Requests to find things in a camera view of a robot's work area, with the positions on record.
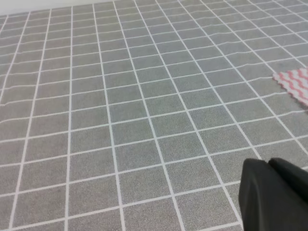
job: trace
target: gray grid mat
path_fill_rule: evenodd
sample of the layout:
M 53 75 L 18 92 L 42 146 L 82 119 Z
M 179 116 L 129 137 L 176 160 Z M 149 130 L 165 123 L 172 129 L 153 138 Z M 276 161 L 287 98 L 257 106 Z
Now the gray grid mat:
M 308 63 L 307 0 L 0 23 L 0 230 L 237 231 L 245 158 L 307 169 L 307 108 L 269 77 Z

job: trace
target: floor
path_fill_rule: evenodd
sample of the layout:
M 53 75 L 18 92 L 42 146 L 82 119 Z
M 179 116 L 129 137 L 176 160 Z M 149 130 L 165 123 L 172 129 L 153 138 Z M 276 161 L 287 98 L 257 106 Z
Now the floor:
M 308 169 L 307 0 L 0 17 L 0 230 L 239 231 L 246 158 Z

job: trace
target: grid square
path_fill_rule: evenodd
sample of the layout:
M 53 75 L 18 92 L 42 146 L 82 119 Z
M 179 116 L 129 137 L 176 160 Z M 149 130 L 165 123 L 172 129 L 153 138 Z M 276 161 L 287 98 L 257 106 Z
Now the grid square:
M 268 36 L 284 35 L 290 33 L 290 30 L 285 28 L 284 26 L 265 27 L 261 30 L 264 31 Z
M 70 181 L 102 176 L 114 171 L 111 149 L 71 156 Z
M 29 139 L 26 161 L 67 154 L 67 134 Z
M 138 70 L 136 73 L 140 83 L 169 78 L 169 75 L 164 67 Z
M 152 35 L 159 34 L 159 33 L 165 33 L 165 32 L 173 32 L 173 28 L 170 24 L 168 25 L 157 25 L 157 26 L 151 26 L 149 27 L 149 31 Z
M 270 97 L 266 97 L 264 101 L 277 115 L 308 109 L 308 107 L 298 103 L 298 101 L 289 94 L 272 95 Z
M 209 59 L 209 58 L 221 56 L 221 53 L 215 47 L 194 49 L 194 50 L 191 50 L 191 53 L 196 60 Z
M 193 130 L 193 126 L 186 113 L 155 117 L 152 118 L 152 123 L 157 136 L 165 136 Z
M 272 48 L 269 50 L 257 51 L 257 54 L 266 62 L 291 58 L 291 55 L 289 55 L 282 48 Z
M 188 49 L 213 46 L 213 43 L 207 37 L 188 39 L 185 40 L 184 43 Z
M 6 132 L 0 133 L 0 140 L 25 137 L 28 128 L 28 123 L 29 123 L 28 119 L 19 119 L 19 120 L 2 122 L 0 124 L 0 130 Z
M 200 60 L 198 64 L 204 72 L 231 68 L 231 65 L 224 57 Z
M 133 62 L 136 70 L 163 65 L 163 62 L 158 55 L 135 58 L 133 59 Z
M 224 183 L 241 179 L 243 162 L 247 158 L 256 158 L 252 149 L 212 156 Z
M 46 50 L 45 54 L 48 54 L 52 50 Z M 32 51 L 27 53 L 17 53 L 15 56 L 15 63 L 26 62 L 26 61 L 40 61 L 42 58 L 42 51 Z
M 130 119 L 146 117 L 143 101 L 121 103 L 110 106 L 111 122 L 119 122 Z
M 139 87 L 136 85 L 122 87 L 122 88 L 108 89 L 107 94 L 109 103 L 120 103 L 125 101 L 141 99 Z
M 158 54 L 156 47 L 154 45 L 133 47 L 133 48 L 130 48 L 129 51 L 130 51 L 130 55 L 132 58 Z
M 170 95 L 146 100 L 151 116 L 184 110 L 178 95 Z
M 147 119 L 112 126 L 115 144 L 142 141 L 153 137 Z
M 100 43 L 101 51 L 111 51 L 126 48 L 124 39 Z
M 219 184 L 208 158 L 183 161 L 166 167 L 175 193 Z
M 286 116 L 284 115 L 280 118 L 295 136 L 308 135 L 308 128 L 303 126 L 303 124 L 307 124 L 308 122 L 306 112 L 293 113 Z
M 106 105 L 104 91 L 94 91 L 72 96 L 72 110 Z
M 0 194 L 15 192 L 19 166 L 0 167 Z
M 199 28 L 178 31 L 178 34 L 181 39 L 189 39 L 189 38 L 192 39 L 192 38 L 204 36 L 204 32 Z
M 67 69 L 60 69 L 60 70 L 51 70 L 51 71 L 44 71 L 40 73 L 39 83 L 51 83 L 57 82 L 62 80 L 69 80 L 70 78 L 70 70 Z
M 170 79 L 144 83 L 141 85 L 141 89 L 145 98 L 176 93 Z
M 97 229 L 113 231 L 122 230 L 119 210 L 116 209 L 90 216 L 69 219 L 68 221 L 69 231 L 95 231 Z
M 216 91 L 225 103 L 256 97 L 246 83 L 218 87 Z
M 241 82 L 242 78 L 234 69 L 216 71 L 206 74 L 213 86 Z
M 192 58 L 187 51 L 167 53 L 167 54 L 163 54 L 162 57 L 167 65 L 192 61 Z
M 65 186 L 23 193 L 18 196 L 14 227 L 62 218 Z
M 221 36 L 221 34 L 218 35 L 211 35 L 210 36 L 213 42 L 217 45 L 221 43 L 226 43 L 226 42 L 239 42 L 240 40 L 232 33 L 224 34 Z
M 211 154 L 248 146 L 244 136 L 235 125 L 201 131 L 200 135 Z
M 139 38 L 129 38 L 127 39 L 128 47 L 144 46 L 153 44 L 150 36 L 139 37 Z
M 50 83 L 38 86 L 37 98 L 46 98 L 69 94 L 69 82 Z
M 103 89 L 103 78 L 101 76 L 72 81 L 73 94 L 100 89 Z
M 236 221 L 222 188 L 177 196 L 176 199 L 186 230 L 201 230 Z
M 239 72 L 246 80 L 252 80 L 259 77 L 269 77 L 273 71 L 265 64 L 246 65 L 238 68 Z
M 72 129 L 108 124 L 106 107 L 72 112 Z
M 30 63 L 13 64 L 11 71 L 10 71 L 10 74 L 36 72 L 36 71 L 39 71 L 39 65 L 40 65 L 40 61 L 30 62 Z M 9 65 L 4 65 L 1 68 L 5 72 L 0 73 L 0 74 L 1 75 L 6 74 L 6 70 L 9 68 Z
M 24 141 L 12 141 L 0 144 L 0 165 L 21 162 Z
M 30 136 L 50 134 L 68 129 L 68 113 L 32 119 Z
M 129 54 L 127 49 L 102 52 L 103 62 L 117 61 L 121 59 L 129 59 Z
M 115 176 L 70 184 L 69 214 L 76 215 L 118 205 Z
M 257 151 L 265 161 L 279 157 L 299 167 L 308 165 L 307 154 L 304 153 L 295 141 L 286 141 L 258 147 Z
M 168 70 L 172 77 L 180 77 L 200 73 L 200 70 L 195 62 L 169 65 Z
M 64 183 L 66 157 L 25 164 L 20 190 L 29 190 Z
M 190 111 L 197 129 L 211 128 L 232 124 L 233 120 L 223 106 Z
M 276 81 L 273 81 L 271 78 L 261 78 L 257 79 L 255 81 L 251 81 L 250 85 L 255 89 L 255 91 L 260 96 L 272 94 L 272 93 L 281 93 L 285 92 L 285 89 L 283 89 L 279 84 L 277 84 Z
M 162 167 L 153 167 L 119 175 L 123 203 L 169 195 Z
M 287 24 L 286 26 L 294 32 L 301 32 L 307 30 L 308 22 L 303 21 L 295 24 Z
M 39 54 L 39 53 L 41 53 L 41 51 L 33 52 L 33 54 Z M 45 50 L 44 59 L 61 58 L 70 55 L 71 55 L 70 47 L 55 48 L 55 49 Z
M 108 126 L 72 132 L 71 153 L 108 147 L 110 145 Z
M 145 36 L 148 35 L 149 32 L 146 28 L 136 28 L 131 30 L 124 30 L 124 36 L 128 38 L 133 38 L 136 36 Z
M 225 44 L 219 45 L 218 47 L 225 55 L 236 53 L 236 52 L 250 51 L 249 48 L 242 42 L 225 43 Z
M 14 196 L 0 197 L 0 229 L 4 230 L 9 228 L 13 200 Z
M 205 155 L 205 151 L 195 133 L 159 139 L 164 161 L 175 161 Z
M 175 32 L 170 32 L 166 34 L 152 35 L 155 43 L 161 42 L 171 42 L 179 40 L 178 35 Z
M 124 208 L 127 231 L 179 231 L 180 224 L 172 199 L 163 199 Z
M 294 46 L 286 47 L 286 49 L 295 57 L 306 55 L 306 51 L 308 49 L 308 44 L 298 44 Z
M 119 171 L 160 164 L 154 141 L 119 146 L 115 154 Z
M 117 72 L 124 72 L 124 71 L 132 71 L 133 67 L 131 65 L 130 60 L 123 60 L 123 61 L 114 61 L 111 63 L 104 63 L 103 64 L 104 73 L 112 74 Z
M 266 119 L 240 125 L 253 145 L 290 138 L 289 133 L 275 119 Z
M 269 109 L 259 99 L 228 104 L 227 108 L 231 111 L 237 122 L 272 116 Z
M 228 59 L 234 66 L 241 66 L 245 64 L 257 64 L 261 62 L 261 60 L 252 52 L 231 54 L 228 56 Z
M 176 78 L 174 79 L 174 82 L 179 92 L 203 89 L 210 86 L 203 75 Z
M 188 109 L 205 107 L 220 103 L 220 100 L 217 98 L 212 89 L 182 93 L 181 96 Z
M 284 72 L 302 68 L 302 64 L 295 59 L 275 61 L 269 64 L 276 72 Z
M 107 88 L 113 88 L 136 84 L 137 81 L 134 72 L 131 71 L 105 76 L 105 83 Z
M 96 63 L 100 63 L 100 56 L 98 53 L 73 56 L 72 60 L 72 66 L 81 66 Z
M 186 50 L 181 41 L 157 44 L 160 53 Z
M 73 46 L 73 55 L 93 53 L 93 52 L 98 52 L 97 44 L 91 43 L 80 46 Z
M 0 111 L 0 121 L 13 118 L 29 117 L 32 102 L 15 102 L 2 105 Z

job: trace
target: black plastic part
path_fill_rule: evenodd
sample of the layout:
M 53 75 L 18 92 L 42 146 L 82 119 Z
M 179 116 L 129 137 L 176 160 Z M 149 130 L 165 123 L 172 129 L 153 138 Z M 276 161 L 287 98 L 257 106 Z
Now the black plastic part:
M 244 161 L 239 203 L 245 231 L 308 231 L 308 205 L 265 161 Z
M 269 165 L 308 204 L 308 172 L 281 158 L 270 159 Z

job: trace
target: pink and white fabric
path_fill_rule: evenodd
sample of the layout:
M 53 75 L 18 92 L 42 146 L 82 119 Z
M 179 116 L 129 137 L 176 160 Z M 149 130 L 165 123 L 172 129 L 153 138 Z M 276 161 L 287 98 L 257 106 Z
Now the pink and white fabric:
M 275 73 L 273 75 L 294 98 L 308 106 L 308 68 Z

